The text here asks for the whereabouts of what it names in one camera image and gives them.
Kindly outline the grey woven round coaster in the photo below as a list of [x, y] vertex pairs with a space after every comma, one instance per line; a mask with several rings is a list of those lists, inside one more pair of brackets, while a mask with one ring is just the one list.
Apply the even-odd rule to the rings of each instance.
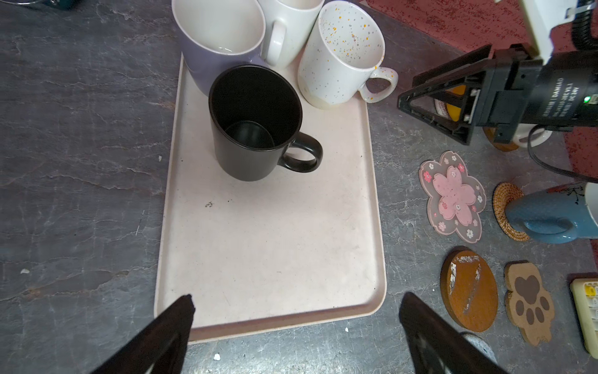
[[463, 332], [461, 335], [475, 347], [478, 351], [480, 351], [485, 357], [490, 359], [493, 363], [497, 364], [497, 358], [495, 356], [494, 351], [492, 350], [491, 346], [481, 337], [477, 336], [473, 333]]

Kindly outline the brown wooden round coaster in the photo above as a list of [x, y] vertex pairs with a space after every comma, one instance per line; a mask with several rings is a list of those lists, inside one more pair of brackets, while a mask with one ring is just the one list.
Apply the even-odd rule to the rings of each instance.
[[448, 314], [461, 327], [484, 332], [498, 313], [498, 288], [482, 256], [457, 246], [445, 258], [440, 275], [442, 300]]

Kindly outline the black mug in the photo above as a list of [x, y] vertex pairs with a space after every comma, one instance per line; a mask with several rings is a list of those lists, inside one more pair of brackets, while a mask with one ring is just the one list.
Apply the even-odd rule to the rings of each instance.
[[321, 165], [322, 145], [301, 132], [301, 100], [279, 73], [232, 67], [213, 82], [208, 104], [216, 159], [231, 177], [255, 182], [277, 166], [310, 173]]

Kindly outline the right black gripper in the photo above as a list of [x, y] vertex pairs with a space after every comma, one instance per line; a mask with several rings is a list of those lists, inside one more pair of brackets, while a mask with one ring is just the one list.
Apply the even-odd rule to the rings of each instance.
[[557, 53], [547, 62], [532, 59], [522, 46], [491, 55], [484, 45], [414, 77], [411, 90], [463, 78], [477, 96], [467, 105], [467, 121], [453, 121], [411, 105], [400, 95], [400, 111], [463, 145], [470, 145], [475, 127], [497, 129], [508, 143], [521, 124], [543, 125], [552, 131], [597, 125], [597, 52]]

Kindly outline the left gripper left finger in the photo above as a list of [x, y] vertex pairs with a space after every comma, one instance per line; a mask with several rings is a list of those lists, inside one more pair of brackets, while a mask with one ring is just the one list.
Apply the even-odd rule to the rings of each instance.
[[192, 296], [178, 298], [94, 372], [181, 372], [195, 311]]

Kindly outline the tan woven round coaster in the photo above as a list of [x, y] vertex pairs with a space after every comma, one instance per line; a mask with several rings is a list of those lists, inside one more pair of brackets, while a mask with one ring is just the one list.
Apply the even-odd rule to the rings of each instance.
[[492, 197], [493, 211], [501, 230], [517, 242], [527, 242], [530, 237], [525, 232], [518, 232], [509, 224], [505, 211], [508, 204], [523, 196], [520, 187], [510, 182], [502, 182], [495, 187]]

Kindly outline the light blue floral mug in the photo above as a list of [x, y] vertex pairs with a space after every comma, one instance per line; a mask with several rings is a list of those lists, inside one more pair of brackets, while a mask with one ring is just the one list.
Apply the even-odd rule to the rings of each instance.
[[575, 182], [514, 199], [505, 208], [518, 232], [548, 244], [597, 238], [597, 184]]

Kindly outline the beige serving tray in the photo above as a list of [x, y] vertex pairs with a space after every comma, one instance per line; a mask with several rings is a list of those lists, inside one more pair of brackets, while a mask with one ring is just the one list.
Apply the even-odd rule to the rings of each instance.
[[368, 106], [303, 109], [321, 167], [239, 181], [218, 165], [208, 99], [180, 67], [154, 312], [190, 295], [192, 343], [368, 316], [384, 302]]

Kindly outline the white mug red inside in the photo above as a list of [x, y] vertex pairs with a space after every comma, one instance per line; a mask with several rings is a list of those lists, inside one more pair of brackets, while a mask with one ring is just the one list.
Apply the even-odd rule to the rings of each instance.
[[552, 135], [552, 131], [546, 129], [537, 129], [532, 132], [534, 124], [519, 124], [512, 142], [518, 147], [536, 147], [546, 142]]

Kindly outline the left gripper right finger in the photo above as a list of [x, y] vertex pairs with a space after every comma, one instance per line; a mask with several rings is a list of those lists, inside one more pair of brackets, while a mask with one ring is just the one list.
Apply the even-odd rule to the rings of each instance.
[[403, 296], [400, 322], [416, 373], [504, 373], [414, 293]]

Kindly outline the pink flower coaster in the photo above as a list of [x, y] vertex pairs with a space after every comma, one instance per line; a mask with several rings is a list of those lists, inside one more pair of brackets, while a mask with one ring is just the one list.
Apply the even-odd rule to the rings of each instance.
[[418, 177], [428, 196], [427, 215], [434, 230], [440, 235], [455, 233], [470, 244], [479, 242], [480, 213], [487, 205], [487, 196], [462, 157], [446, 151], [438, 160], [422, 163]]

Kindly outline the brown paw coaster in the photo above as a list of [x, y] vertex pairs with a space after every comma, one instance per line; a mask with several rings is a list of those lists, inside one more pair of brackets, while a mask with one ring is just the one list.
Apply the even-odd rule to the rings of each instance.
[[511, 323], [520, 329], [523, 339], [534, 347], [549, 342], [555, 308], [551, 293], [543, 286], [539, 269], [530, 262], [508, 263], [505, 284], [505, 310]]

